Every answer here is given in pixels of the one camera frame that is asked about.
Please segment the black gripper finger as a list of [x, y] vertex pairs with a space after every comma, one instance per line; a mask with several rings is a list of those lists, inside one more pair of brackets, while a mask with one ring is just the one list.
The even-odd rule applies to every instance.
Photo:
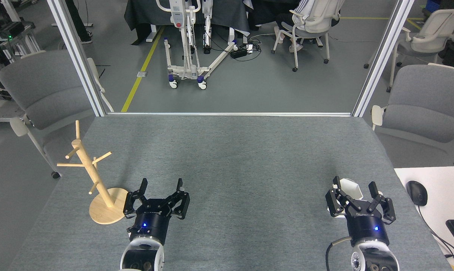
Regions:
[[184, 190], [182, 178], [178, 179], [176, 191], [172, 195], [168, 196], [165, 199], [165, 202], [173, 215], [177, 216], [178, 219], [185, 219], [190, 202], [190, 196], [189, 193]]
[[348, 206], [352, 206], [354, 210], [357, 211], [357, 203], [355, 200], [342, 190], [339, 176], [334, 177], [333, 187], [326, 193], [326, 202], [332, 217], [339, 216], [342, 211], [347, 210]]
[[133, 206], [137, 199], [141, 201], [141, 204], [146, 204], [148, 202], [147, 198], [144, 195], [147, 189], [147, 185], [148, 185], [147, 179], [143, 178], [139, 189], [127, 193], [127, 197], [125, 199], [125, 204], [123, 207], [123, 214], [125, 218], [131, 219], [135, 216], [135, 215], [131, 216], [131, 214], [135, 212]]
[[[370, 226], [378, 226], [381, 222], [390, 225], [396, 221], [392, 200], [380, 194], [374, 181], [369, 183], [368, 188], [373, 200], [370, 203], [367, 203], [367, 207], [365, 208], [366, 214], [368, 214], [366, 223]], [[382, 207], [382, 216], [376, 209], [379, 204]]]

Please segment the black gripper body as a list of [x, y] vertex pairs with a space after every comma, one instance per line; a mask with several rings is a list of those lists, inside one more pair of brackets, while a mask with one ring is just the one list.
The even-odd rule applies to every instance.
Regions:
[[349, 206], [346, 209], [345, 217], [349, 236], [352, 237], [351, 245], [373, 240], [378, 240], [386, 245], [390, 244], [381, 213], [378, 210], [368, 214], [365, 211], [358, 212], [353, 206]]
[[171, 213], [171, 206], [163, 199], [148, 199], [136, 210], [135, 223], [128, 228], [129, 240], [151, 236], [165, 242]]

